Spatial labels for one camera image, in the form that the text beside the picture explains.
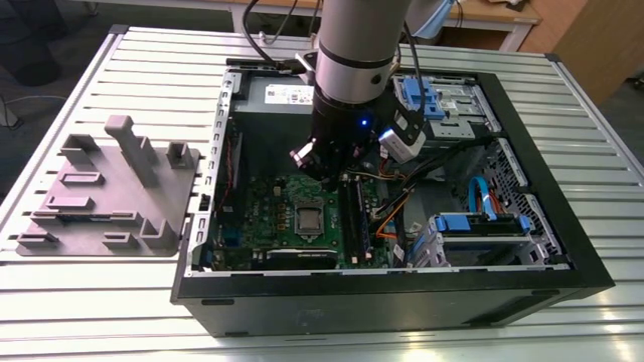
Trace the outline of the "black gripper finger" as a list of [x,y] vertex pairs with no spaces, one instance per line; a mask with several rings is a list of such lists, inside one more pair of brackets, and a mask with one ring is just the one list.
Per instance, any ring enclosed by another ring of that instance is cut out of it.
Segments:
[[335,192],[339,187],[340,176],[350,167],[354,167],[364,157],[363,147],[351,145],[344,147],[335,153],[335,159],[331,168],[330,191]]
[[299,171],[320,183],[324,191],[330,191],[330,168],[323,162],[323,154],[316,146],[316,140],[310,140],[300,149],[292,150],[290,157],[296,164]]

